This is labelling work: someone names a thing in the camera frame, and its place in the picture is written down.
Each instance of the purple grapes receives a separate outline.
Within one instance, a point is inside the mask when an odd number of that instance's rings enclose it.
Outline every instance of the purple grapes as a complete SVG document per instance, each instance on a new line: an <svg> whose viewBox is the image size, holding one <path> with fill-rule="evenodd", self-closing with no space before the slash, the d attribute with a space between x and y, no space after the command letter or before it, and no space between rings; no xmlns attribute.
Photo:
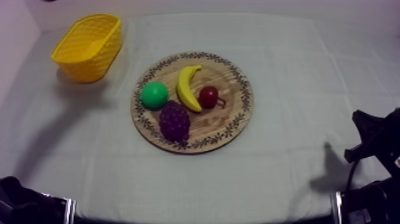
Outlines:
<svg viewBox="0 0 400 224"><path fill-rule="evenodd" d="M162 108L159 125L162 135L171 142L189 139L189 116L185 108L175 101L168 101Z"/></svg>

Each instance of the wooden plate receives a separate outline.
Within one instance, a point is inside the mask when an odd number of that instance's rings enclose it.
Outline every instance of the wooden plate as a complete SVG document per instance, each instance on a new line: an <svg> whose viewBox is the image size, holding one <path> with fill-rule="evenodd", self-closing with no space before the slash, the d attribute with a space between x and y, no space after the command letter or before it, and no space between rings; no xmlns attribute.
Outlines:
<svg viewBox="0 0 400 224"><path fill-rule="evenodd" d="M143 107L142 89L149 82L161 82L168 87L170 99L180 102L176 94L179 73L186 66L199 64L202 69L190 81L192 92L198 97L204 86L213 85L227 104L224 109L217 105L200 114L188 111L189 140L184 144L170 142L160 132L160 112ZM229 60L205 52L180 53L155 63L138 80L131 100L132 119L138 131L160 149L179 154L206 153L229 143L247 125L253 107L252 89L242 71Z"/></svg>

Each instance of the woven basket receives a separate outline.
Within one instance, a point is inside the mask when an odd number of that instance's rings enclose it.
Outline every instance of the woven basket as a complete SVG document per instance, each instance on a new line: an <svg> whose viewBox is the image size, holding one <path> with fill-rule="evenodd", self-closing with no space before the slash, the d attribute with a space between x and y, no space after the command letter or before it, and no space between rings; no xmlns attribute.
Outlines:
<svg viewBox="0 0 400 224"><path fill-rule="evenodd" d="M76 82L90 83L106 74L121 44L121 20L94 14L75 22L51 58Z"/></svg>

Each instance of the yellow banana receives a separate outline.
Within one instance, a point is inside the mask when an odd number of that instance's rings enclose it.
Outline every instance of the yellow banana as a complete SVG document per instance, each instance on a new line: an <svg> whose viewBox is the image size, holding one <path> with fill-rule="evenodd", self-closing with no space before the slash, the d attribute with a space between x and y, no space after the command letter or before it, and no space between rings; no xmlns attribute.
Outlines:
<svg viewBox="0 0 400 224"><path fill-rule="evenodd" d="M189 82L199 69L201 69L201 66L187 66L183 68L180 71L178 84L176 85L178 96L182 103L195 112L201 112L202 108L190 90Z"/></svg>

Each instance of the cherry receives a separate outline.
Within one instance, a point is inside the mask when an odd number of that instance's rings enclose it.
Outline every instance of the cherry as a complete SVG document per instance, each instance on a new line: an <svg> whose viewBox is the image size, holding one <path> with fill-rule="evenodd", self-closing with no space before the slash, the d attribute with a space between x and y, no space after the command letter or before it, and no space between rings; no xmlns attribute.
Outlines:
<svg viewBox="0 0 400 224"><path fill-rule="evenodd" d="M219 104L222 108L225 107L225 100L218 97L218 89L215 86L205 86L201 89L199 94L199 103L201 107L206 109L214 108L217 101L220 100L223 104Z"/></svg>

